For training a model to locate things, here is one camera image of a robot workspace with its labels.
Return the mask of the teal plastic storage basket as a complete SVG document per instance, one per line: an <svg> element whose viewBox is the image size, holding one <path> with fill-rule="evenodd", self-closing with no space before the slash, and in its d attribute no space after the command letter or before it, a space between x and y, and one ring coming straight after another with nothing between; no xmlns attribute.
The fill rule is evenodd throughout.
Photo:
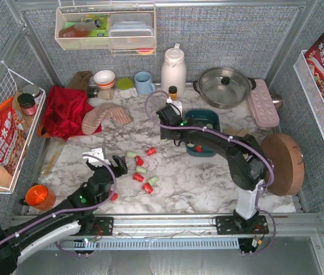
<svg viewBox="0 0 324 275"><path fill-rule="evenodd" d="M206 124L210 123L213 125L213 129L216 131L221 131L220 129L220 119L219 116L216 112L210 110L210 109L191 109L185 113L185 117L191 117L196 119L197 121L201 122L204 126ZM194 145L193 148L189 148L187 145L186 147L186 152L193 157L201 157L201 158L210 158L215 156L215 152L207 149L206 147L202 147L202 152L196 152L195 151L195 146L200 146L200 145Z"/></svg>

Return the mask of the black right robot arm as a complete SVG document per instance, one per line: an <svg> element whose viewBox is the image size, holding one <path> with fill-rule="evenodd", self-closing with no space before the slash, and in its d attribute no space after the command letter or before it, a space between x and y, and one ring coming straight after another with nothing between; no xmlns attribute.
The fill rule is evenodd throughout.
<svg viewBox="0 0 324 275"><path fill-rule="evenodd" d="M252 135L227 136L211 129L192 117L182 118L177 109L168 104L157 112L161 135L179 143L207 148L225 158L238 199L233 211L234 224L243 231L255 223L258 215L257 195L268 172L267 159Z"/></svg>

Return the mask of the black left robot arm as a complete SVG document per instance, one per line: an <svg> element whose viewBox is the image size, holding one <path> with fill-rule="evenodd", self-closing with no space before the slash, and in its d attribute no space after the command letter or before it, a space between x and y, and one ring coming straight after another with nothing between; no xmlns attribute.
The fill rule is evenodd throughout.
<svg viewBox="0 0 324 275"><path fill-rule="evenodd" d="M12 274L49 244L93 229L94 211L114 195L117 178L128 173L124 156L112 158L112 163L96 167L86 182L53 209L17 226L0 226L0 274Z"/></svg>

